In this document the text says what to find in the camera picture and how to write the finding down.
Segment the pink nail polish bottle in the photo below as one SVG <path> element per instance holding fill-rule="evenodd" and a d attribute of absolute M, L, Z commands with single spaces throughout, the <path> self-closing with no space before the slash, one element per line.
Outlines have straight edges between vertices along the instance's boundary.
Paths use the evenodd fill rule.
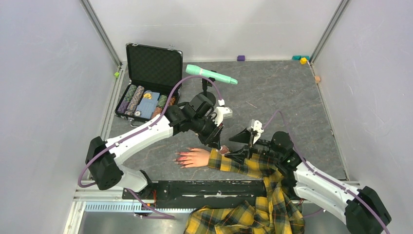
<path fill-rule="evenodd" d="M 229 148 L 228 148 L 227 146 L 222 146 L 222 147 L 220 148 L 220 150 L 219 150 L 219 153 L 220 153 L 221 155 L 225 155 L 225 154 L 230 153 L 230 150 L 229 150 Z"/>

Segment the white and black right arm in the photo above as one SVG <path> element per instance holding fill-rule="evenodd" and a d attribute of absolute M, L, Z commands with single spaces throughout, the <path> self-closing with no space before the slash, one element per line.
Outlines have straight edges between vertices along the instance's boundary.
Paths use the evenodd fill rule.
<path fill-rule="evenodd" d="M 227 155 L 245 165 L 253 155 L 263 156 L 282 175 L 282 195 L 308 200 L 341 220 L 352 234 L 388 233 L 392 218 L 377 192 L 337 180 L 302 159 L 288 133 L 277 131 L 271 140 L 261 140 L 259 132 L 244 129 L 229 138 L 243 147 Z"/>

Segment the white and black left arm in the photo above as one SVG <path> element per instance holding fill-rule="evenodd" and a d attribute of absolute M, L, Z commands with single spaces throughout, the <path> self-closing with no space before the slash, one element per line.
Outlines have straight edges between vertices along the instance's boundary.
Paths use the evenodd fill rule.
<path fill-rule="evenodd" d="M 153 185 L 143 171 L 124 166 L 124 162 L 139 151 L 181 132 L 193 131 L 208 147 L 220 149 L 223 120 L 232 117 L 232 110 L 219 100 L 213 102 L 197 94 L 190 102 L 165 107 L 154 119 L 117 137 L 91 140 L 86 166 L 93 182 L 101 191 L 119 186 L 131 189 L 140 198 L 152 195 Z"/>

